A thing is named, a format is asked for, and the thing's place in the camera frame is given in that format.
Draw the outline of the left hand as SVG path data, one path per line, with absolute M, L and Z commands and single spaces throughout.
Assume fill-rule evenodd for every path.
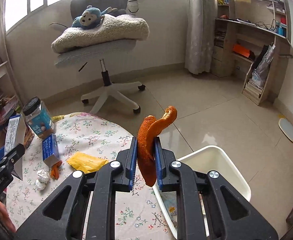
M 8 215 L 6 206 L 2 202 L 0 202 L 0 222 L 10 232 L 16 233 L 16 228 L 15 228 L 14 224 L 12 223 L 12 221 L 11 221 L 9 215 Z

